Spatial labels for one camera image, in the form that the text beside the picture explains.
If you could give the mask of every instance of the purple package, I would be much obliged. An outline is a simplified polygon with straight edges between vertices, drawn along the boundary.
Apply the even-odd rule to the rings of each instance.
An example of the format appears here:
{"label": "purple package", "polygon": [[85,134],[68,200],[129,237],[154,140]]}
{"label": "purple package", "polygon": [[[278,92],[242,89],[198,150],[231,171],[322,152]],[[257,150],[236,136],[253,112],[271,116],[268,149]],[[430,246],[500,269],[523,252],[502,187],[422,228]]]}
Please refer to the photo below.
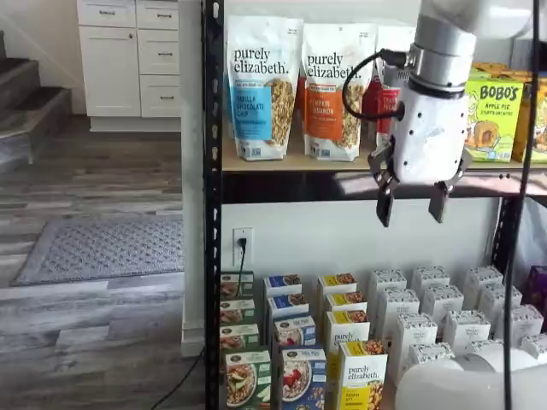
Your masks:
{"label": "purple package", "polygon": [[[547,314],[547,266],[532,266],[522,292],[522,304],[533,305],[543,316]],[[547,320],[542,331],[547,330]]]}

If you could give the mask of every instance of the white wall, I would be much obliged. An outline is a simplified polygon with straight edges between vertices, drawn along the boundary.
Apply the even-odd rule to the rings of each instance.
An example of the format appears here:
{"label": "white wall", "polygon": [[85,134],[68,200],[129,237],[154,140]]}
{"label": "white wall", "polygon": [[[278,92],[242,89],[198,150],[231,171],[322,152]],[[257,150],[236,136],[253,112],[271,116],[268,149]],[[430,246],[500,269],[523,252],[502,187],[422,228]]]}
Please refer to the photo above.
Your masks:
{"label": "white wall", "polygon": [[8,56],[37,60],[42,84],[72,89],[85,113],[76,0],[0,0],[0,30]]}

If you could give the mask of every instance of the gray wood floor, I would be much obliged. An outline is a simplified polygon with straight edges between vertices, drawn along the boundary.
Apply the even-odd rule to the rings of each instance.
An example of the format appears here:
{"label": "gray wood floor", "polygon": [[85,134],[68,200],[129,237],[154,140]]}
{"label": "gray wood floor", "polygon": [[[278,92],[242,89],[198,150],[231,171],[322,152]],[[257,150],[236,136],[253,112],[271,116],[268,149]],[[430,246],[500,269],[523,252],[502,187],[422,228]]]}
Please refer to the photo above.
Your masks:
{"label": "gray wood floor", "polygon": [[[0,175],[0,409],[148,409],[181,359],[180,273],[9,288],[47,220],[180,212],[177,134],[90,134]],[[162,408],[203,408],[203,367]]]}

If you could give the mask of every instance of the floor mat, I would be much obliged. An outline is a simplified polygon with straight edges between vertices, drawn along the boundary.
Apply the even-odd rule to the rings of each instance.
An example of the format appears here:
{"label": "floor mat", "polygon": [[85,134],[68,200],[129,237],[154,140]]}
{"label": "floor mat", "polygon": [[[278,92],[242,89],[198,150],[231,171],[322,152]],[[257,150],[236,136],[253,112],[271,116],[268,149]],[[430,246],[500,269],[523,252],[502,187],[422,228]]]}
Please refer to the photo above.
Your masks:
{"label": "floor mat", "polygon": [[12,285],[182,272],[181,215],[49,222]]}

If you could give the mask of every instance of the white baseboard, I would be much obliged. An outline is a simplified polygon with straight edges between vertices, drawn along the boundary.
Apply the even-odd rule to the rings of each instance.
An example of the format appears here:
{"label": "white baseboard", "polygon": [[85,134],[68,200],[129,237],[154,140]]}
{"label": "white baseboard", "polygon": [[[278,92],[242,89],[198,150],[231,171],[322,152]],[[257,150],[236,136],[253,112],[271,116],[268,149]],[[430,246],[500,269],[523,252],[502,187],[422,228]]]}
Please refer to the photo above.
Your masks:
{"label": "white baseboard", "polygon": [[91,132],[180,132],[180,118],[90,117]]}

